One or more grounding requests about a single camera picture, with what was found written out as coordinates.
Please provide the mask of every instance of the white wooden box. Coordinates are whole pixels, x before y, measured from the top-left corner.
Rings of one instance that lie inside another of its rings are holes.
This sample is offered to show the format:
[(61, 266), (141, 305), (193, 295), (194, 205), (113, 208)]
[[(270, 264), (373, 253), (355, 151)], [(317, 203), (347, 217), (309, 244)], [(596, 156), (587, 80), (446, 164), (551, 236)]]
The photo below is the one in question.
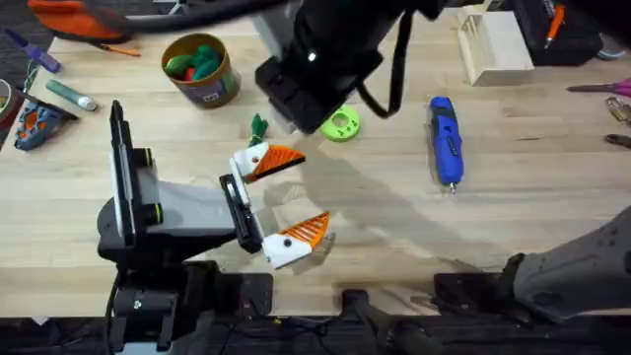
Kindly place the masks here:
[(472, 86), (515, 86), (529, 81), (534, 66), (513, 12), (469, 15), (457, 36)]

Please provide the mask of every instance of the small green object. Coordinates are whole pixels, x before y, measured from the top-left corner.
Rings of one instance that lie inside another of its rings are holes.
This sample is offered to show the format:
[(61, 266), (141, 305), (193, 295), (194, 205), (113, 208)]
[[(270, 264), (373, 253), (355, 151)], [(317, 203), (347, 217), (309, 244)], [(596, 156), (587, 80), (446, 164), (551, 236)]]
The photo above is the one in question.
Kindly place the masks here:
[(249, 143), (247, 144), (248, 148), (263, 142), (267, 126), (267, 121), (262, 119), (258, 113), (254, 115), (252, 119), (252, 135), (249, 136)]
[(210, 74), (214, 73), (219, 68), (219, 63), (216, 60), (208, 60), (201, 66), (195, 68), (195, 75), (193, 75), (193, 81), (204, 79)]
[(181, 77), (186, 68), (191, 66), (192, 60), (192, 55), (176, 55), (167, 62), (165, 72), (172, 77)]
[(219, 55), (217, 51), (210, 47), (210, 45), (202, 44), (197, 47), (197, 56), (205, 57), (208, 60), (217, 60), (219, 61)]
[(343, 105), (319, 128), (326, 139), (346, 142), (359, 133), (360, 119), (354, 108)]

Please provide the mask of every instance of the pink scissors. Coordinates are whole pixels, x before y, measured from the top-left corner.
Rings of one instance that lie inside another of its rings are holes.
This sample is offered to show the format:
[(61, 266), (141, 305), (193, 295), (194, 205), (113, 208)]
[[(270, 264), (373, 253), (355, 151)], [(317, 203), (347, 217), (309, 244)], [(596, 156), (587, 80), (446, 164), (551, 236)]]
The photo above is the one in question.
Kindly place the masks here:
[(567, 88), (571, 93), (613, 93), (631, 98), (631, 78), (619, 83), (600, 85), (579, 85)]

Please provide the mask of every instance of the orange pen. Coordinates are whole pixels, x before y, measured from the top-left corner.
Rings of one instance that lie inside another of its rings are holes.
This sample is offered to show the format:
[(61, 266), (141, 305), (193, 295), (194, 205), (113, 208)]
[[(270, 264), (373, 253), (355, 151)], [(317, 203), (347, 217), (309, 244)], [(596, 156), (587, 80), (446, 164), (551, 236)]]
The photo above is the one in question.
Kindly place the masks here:
[(565, 6), (557, 4), (554, 7), (554, 19), (552, 19), (552, 23), (550, 24), (550, 30), (548, 30), (548, 36), (545, 38), (545, 47), (543, 49), (547, 49), (550, 43), (556, 38), (556, 33), (559, 31), (564, 17)]
[(137, 50), (133, 50), (133, 49), (125, 49), (118, 46), (102, 44), (102, 43), (90, 43), (90, 44), (95, 46), (96, 48), (100, 48), (100, 49), (115, 52), (115, 53), (136, 56), (136, 57), (140, 56), (140, 53)]

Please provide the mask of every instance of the colorful sticker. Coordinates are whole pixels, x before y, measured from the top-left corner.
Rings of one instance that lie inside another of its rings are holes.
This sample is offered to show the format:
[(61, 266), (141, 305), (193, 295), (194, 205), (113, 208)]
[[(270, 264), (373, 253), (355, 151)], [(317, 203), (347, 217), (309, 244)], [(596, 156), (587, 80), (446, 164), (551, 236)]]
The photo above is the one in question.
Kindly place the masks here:
[(229, 70), (218, 81), (200, 87), (193, 86), (179, 86), (181, 91), (196, 103), (213, 103), (224, 96), (228, 95), (235, 85), (235, 81), (239, 79), (235, 78), (237, 75), (233, 70)]

